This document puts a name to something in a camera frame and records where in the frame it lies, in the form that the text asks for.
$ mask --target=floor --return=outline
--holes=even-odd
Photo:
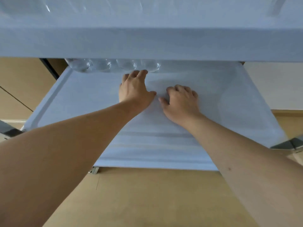
[[[277,116],[291,138],[303,117]],[[219,172],[102,168],[88,174],[44,227],[257,226]]]

